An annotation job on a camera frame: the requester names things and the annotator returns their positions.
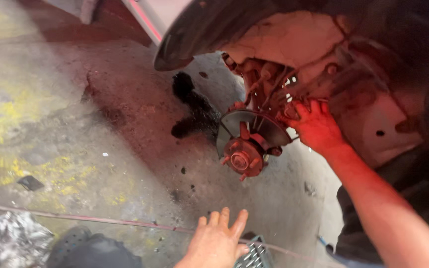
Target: aluminum foil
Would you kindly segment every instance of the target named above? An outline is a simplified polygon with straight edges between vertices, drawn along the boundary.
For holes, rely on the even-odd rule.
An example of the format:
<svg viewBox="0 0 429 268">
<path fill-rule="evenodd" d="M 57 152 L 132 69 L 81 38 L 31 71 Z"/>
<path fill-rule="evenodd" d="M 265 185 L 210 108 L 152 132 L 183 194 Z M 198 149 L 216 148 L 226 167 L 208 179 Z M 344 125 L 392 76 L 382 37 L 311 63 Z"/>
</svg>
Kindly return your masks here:
<svg viewBox="0 0 429 268">
<path fill-rule="evenodd" d="M 53 234 L 29 212 L 0 216 L 0 268 L 43 268 Z"/>
</svg>

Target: cable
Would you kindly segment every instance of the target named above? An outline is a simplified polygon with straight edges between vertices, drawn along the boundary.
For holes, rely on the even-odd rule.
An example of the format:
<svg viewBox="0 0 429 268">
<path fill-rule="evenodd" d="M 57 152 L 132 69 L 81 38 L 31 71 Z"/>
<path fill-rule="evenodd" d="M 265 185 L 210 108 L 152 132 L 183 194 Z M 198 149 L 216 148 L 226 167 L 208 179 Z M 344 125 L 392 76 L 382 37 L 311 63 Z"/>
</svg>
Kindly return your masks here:
<svg viewBox="0 0 429 268">
<path fill-rule="evenodd" d="M 191 230 L 191 229 L 186 229 L 186 228 L 181 228 L 181 227 L 173 227 L 173 226 L 167 226 L 167 225 L 159 225 L 156 223 L 145 223 L 145 222 L 141 222 L 141 221 L 115 220 L 115 219 L 109 219 L 109 218 L 98 218 L 98 217 L 90 217 L 90 216 L 59 214 L 59 213 L 51 213 L 51 212 L 45 212 L 45 211 L 29 210 L 29 209 L 18 208 L 18 207 L 9 207 L 9 206 L 4 206 L 4 205 L 0 205 L 0 211 L 30 212 L 36 216 L 49 217 L 49 218 L 81 220 L 81 221 L 94 221 L 94 222 L 103 222 L 103 223 L 112 223 L 112 224 L 121 224 L 121 225 L 132 225 L 132 226 L 164 229 L 164 230 L 169 230 L 169 231 L 181 232 L 181 233 L 185 233 L 185 234 L 194 234 L 194 230 Z M 286 255 L 293 256 L 293 257 L 298 258 L 298 259 L 303 259 L 306 261 L 317 262 L 319 264 L 326 265 L 326 267 L 333 267 L 333 268 L 344 268 L 345 267 L 345 266 L 338 264 L 338 263 L 322 261 L 322 260 L 314 259 L 313 257 L 303 256 L 301 254 L 298 254 L 298 253 L 289 251 L 287 249 L 284 249 L 282 247 L 278 247 L 278 246 L 271 245 L 271 244 L 250 241 L 247 239 L 240 239 L 239 241 L 241 243 L 254 244 L 257 246 L 263 246 L 266 248 L 271 248 L 273 250 L 282 252 Z"/>
</svg>

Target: debris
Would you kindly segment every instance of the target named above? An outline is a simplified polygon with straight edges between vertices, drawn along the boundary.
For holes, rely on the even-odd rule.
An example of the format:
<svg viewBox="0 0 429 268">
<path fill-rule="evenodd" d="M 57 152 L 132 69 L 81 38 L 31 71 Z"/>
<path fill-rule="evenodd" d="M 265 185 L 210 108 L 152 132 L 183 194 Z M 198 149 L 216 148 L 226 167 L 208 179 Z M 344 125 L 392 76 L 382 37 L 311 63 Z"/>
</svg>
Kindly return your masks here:
<svg viewBox="0 0 429 268">
<path fill-rule="evenodd" d="M 203 78 L 205 78 L 205 79 L 208 79 L 208 74 L 207 73 L 205 73 L 204 71 L 201 71 L 201 72 L 199 72 L 198 73 L 201 77 L 203 77 Z"/>
<path fill-rule="evenodd" d="M 18 180 L 18 183 L 24 186 L 27 191 L 36 191 L 44 187 L 42 182 L 38 181 L 31 175 L 21 178 Z"/>
<path fill-rule="evenodd" d="M 0 215 L 0 267 L 45 267 L 52 237 L 29 212 Z"/>
</svg>

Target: hand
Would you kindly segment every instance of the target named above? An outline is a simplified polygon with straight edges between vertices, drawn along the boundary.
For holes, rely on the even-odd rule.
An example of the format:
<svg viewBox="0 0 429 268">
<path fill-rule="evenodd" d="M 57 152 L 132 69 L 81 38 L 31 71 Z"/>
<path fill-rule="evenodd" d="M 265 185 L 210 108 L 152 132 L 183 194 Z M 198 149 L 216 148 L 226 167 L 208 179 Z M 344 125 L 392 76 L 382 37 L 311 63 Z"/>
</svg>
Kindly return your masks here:
<svg viewBox="0 0 429 268">
<path fill-rule="evenodd" d="M 276 118 L 294 128 L 302 143 L 326 157 L 328 154 L 335 153 L 335 148 L 346 143 L 337 123 L 330 114 L 328 104 L 314 99 L 309 102 L 310 112 L 298 100 L 293 100 L 288 104 L 295 108 L 300 120 L 287 118 L 281 112 Z"/>
<path fill-rule="evenodd" d="M 213 211 L 208 224 L 201 217 L 185 257 L 175 268 L 233 268 L 236 259 L 249 252 L 247 245 L 238 244 L 247 216 L 247 210 L 241 210 L 230 229 L 227 207 L 221 214 Z"/>
</svg>

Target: left hand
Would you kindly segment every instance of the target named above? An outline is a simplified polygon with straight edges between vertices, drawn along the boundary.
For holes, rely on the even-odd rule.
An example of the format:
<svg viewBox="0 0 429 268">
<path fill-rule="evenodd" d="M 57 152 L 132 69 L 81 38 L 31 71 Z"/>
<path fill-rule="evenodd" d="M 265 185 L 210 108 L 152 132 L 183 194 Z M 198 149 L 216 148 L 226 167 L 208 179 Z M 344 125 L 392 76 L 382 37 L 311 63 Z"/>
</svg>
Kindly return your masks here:
<svg viewBox="0 0 429 268">
<path fill-rule="evenodd" d="M 213 211 L 209 223 L 201 217 L 185 257 L 175 268 L 233 268 L 236 259 L 249 252 L 246 244 L 238 244 L 247 217 L 247 210 L 241 210 L 231 228 L 227 207 L 221 214 Z"/>
</svg>

